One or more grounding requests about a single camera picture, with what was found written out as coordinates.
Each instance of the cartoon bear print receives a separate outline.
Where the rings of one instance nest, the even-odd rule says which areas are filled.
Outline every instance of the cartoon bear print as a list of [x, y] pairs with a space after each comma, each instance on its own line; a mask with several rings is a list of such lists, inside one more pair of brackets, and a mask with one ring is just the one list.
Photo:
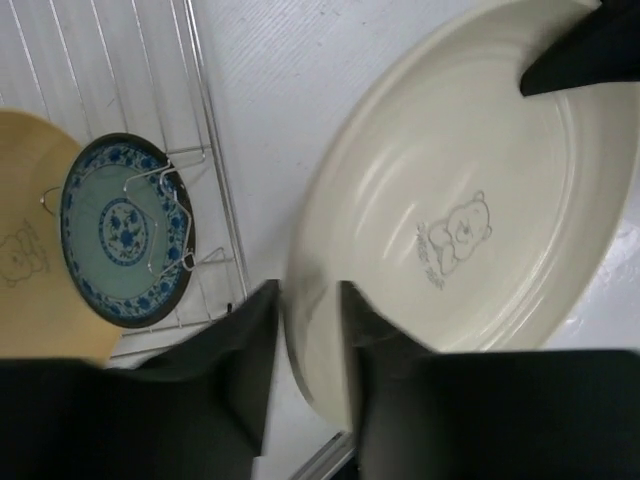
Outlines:
[[10, 288], [45, 268], [38, 255], [35, 238], [29, 228], [18, 230], [0, 240], [0, 278]]
[[427, 264], [430, 280], [440, 289], [444, 279], [468, 260], [481, 243], [491, 237], [491, 215], [484, 199], [484, 192], [477, 192], [473, 199], [456, 207], [445, 220], [430, 228], [418, 226], [418, 250]]

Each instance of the metal wire rack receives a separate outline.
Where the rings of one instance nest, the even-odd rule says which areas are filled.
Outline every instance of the metal wire rack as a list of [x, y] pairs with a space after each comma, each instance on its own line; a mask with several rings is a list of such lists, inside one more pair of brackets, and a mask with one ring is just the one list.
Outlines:
[[192, 0], [0, 0], [0, 105], [45, 116], [81, 143], [145, 137], [191, 197], [191, 284], [168, 318], [124, 333], [115, 364], [195, 333], [249, 288], [197, 18]]

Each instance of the blue and white plate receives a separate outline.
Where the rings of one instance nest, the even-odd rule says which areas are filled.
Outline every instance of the blue and white plate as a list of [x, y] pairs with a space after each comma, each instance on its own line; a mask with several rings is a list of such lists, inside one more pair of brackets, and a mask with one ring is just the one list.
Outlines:
[[167, 165], [167, 156], [140, 137], [106, 135], [80, 153], [62, 190], [60, 232], [67, 268], [87, 303], [122, 327], [162, 320], [180, 301], [191, 276], [178, 262], [195, 249], [193, 224], [189, 229], [187, 215], [172, 201], [193, 218], [178, 173], [163, 177], [164, 188], [160, 173], [153, 173], [130, 181], [124, 191], [127, 179]]

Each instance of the yellow plate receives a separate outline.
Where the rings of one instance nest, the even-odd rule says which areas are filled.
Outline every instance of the yellow plate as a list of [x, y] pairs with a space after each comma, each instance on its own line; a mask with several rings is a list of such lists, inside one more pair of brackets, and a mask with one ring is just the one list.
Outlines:
[[0, 109], [0, 357], [109, 359], [121, 329], [96, 315], [67, 273], [56, 218], [40, 205], [80, 152], [33, 115]]

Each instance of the white plate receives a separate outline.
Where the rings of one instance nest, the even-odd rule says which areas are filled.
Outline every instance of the white plate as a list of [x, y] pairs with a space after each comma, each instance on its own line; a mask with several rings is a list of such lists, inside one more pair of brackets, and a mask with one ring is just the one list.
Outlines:
[[298, 385], [338, 427], [351, 428], [339, 280], [443, 351], [536, 348], [589, 283], [633, 179], [637, 87], [524, 99], [518, 83], [590, 8], [485, 4], [393, 66], [339, 132], [285, 282]]

